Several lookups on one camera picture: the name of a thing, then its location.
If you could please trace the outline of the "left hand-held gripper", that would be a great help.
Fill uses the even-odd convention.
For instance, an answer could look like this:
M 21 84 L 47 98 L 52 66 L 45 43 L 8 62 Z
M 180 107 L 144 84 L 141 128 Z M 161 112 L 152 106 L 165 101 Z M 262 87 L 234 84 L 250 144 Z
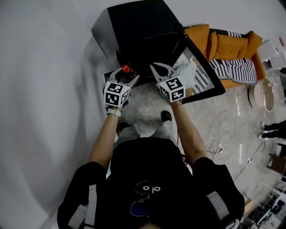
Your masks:
M 123 82 L 122 79 L 117 80 L 115 75 L 120 72 L 122 68 L 104 74 L 106 82 L 104 88 L 104 103 L 106 105 L 121 107 L 128 99 L 130 90 L 136 85 L 140 75 L 135 76 L 130 82 Z

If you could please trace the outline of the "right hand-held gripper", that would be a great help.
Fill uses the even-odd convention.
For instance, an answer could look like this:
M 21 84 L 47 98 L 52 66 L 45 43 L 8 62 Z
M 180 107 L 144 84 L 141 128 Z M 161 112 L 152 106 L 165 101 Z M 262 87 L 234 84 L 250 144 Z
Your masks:
M 180 77 L 173 72 L 171 66 L 164 63 L 150 64 L 150 69 L 157 81 L 160 94 L 169 102 L 175 102 L 185 97 L 185 86 Z

